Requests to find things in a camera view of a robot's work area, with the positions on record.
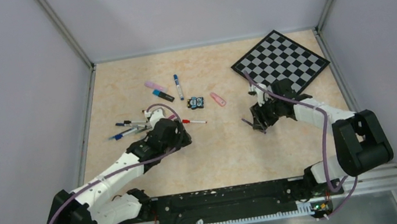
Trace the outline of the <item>red cap white marker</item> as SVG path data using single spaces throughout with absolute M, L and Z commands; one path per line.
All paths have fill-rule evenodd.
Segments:
M 207 121 L 203 121 L 203 120 L 186 120 L 186 119 L 184 119 L 184 120 L 182 120 L 182 123 L 183 124 L 193 124 L 193 123 L 195 123 L 195 124 L 206 124 L 208 122 Z

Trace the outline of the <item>pink highlighter pen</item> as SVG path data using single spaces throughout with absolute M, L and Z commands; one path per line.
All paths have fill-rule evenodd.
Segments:
M 220 97 L 217 93 L 211 92 L 210 96 L 213 101 L 215 101 L 215 103 L 217 103 L 219 106 L 224 107 L 226 105 L 226 101 L 222 99 L 222 97 Z

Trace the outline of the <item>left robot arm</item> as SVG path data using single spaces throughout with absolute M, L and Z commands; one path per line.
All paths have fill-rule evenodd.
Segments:
M 111 197 L 127 183 L 179 149 L 190 145 L 191 136 L 182 121 L 161 118 L 143 139 L 133 142 L 108 169 L 71 192 L 53 198 L 46 224 L 119 224 L 151 215 L 149 197 L 134 189 L 123 197 Z

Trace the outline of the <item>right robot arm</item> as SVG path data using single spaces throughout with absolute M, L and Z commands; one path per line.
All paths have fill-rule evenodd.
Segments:
M 323 158 L 304 171 L 304 189 L 310 196 L 320 196 L 327 188 L 339 191 L 344 177 L 359 176 L 394 157 L 373 111 L 345 111 L 324 104 L 311 95 L 296 93 L 288 79 L 271 86 L 251 84 L 248 93 L 257 97 L 250 107 L 254 130 L 265 133 L 286 117 L 323 131 Z

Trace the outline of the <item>purple pen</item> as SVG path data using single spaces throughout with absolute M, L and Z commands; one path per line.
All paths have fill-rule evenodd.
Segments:
M 242 118 L 241 121 L 244 122 L 245 124 L 249 125 L 254 131 L 258 131 L 258 132 L 264 133 L 264 134 L 266 133 L 266 130 L 257 127 L 256 125 L 254 125 L 253 123 L 249 122 L 245 118 Z

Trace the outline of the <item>blue cap whiteboard marker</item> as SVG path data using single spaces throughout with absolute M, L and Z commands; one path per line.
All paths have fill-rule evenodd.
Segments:
M 178 91 L 179 98 L 181 101 L 183 101 L 185 98 L 184 98 L 183 91 L 182 91 L 182 88 L 181 88 L 181 85 L 179 82 L 179 78 L 176 74 L 174 74 L 174 82 L 175 82 L 176 90 Z

